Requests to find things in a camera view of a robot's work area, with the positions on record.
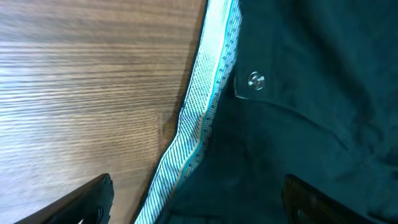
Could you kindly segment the dark green shorts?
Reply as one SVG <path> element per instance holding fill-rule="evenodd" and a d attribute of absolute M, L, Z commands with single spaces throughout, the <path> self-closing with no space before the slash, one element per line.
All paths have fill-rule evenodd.
<path fill-rule="evenodd" d="M 397 222 L 397 2 L 209 1 L 134 223 L 289 223 L 293 174 Z"/>

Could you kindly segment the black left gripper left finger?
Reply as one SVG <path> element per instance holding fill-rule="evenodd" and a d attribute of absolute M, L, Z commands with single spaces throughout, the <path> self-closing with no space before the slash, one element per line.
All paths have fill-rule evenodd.
<path fill-rule="evenodd" d="M 108 224 L 113 199 L 113 181 L 104 173 L 16 224 Z"/>

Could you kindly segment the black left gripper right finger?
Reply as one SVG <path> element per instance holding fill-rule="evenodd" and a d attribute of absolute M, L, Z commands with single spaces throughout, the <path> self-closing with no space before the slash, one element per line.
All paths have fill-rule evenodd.
<path fill-rule="evenodd" d="M 285 176 L 282 201 L 291 224 L 373 223 L 293 174 Z"/>

